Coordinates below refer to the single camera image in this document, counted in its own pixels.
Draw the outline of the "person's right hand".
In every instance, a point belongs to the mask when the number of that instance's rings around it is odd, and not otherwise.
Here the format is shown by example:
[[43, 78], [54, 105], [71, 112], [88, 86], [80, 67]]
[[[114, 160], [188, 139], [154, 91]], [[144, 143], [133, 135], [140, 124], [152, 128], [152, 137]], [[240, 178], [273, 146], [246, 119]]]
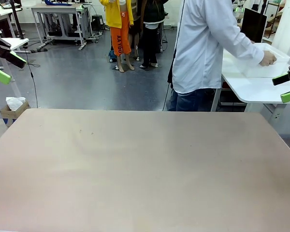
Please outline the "person's right hand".
[[259, 63], [261, 66], [269, 66], [273, 65], [276, 62], [276, 56], [270, 51], [264, 51], [264, 56], [261, 62]]

